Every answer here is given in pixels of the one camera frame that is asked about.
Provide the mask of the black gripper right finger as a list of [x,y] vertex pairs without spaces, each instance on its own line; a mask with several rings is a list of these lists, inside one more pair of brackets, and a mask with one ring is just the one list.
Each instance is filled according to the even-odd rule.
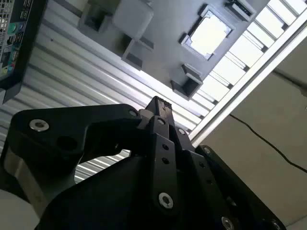
[[193,147],[187,133],[175,126],[172,105],[165,103],[170,139],[187,207],[188,224],[196,218],[208,230],[284,230],[284,224],[254,192],[206,145]]

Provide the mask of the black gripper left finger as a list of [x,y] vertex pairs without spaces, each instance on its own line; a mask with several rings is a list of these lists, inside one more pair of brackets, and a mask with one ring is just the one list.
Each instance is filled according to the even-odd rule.
[[61,193],[129,157],[170,157],[165,103],[24,110],[11,120],[1,155],[37,215]]

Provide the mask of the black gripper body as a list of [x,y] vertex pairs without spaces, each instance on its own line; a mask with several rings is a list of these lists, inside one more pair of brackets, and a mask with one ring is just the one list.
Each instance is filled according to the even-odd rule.
[[129,157],[59,194],[39,230],[216,230],[204,160]]

